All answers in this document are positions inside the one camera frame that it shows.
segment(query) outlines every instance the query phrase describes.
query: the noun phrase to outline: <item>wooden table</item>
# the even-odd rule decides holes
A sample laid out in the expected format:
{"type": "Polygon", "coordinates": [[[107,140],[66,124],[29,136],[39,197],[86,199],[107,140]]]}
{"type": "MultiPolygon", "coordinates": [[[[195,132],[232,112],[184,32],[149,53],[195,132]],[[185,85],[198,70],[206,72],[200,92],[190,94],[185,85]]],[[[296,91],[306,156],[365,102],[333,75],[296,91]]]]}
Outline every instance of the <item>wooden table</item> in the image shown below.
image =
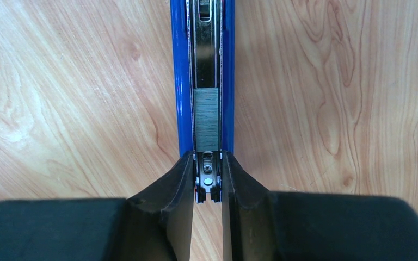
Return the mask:
{"type": "MultiPolygon", "coordinates": [[[[238,0],[236,152],[418,212],[418,1],[238,0]]],[[[127,197],[178,158],[169,1],[0,1],[0,200],[127,197]]],[[[192,260],[222,259],[220,204],[192,260]]]]}

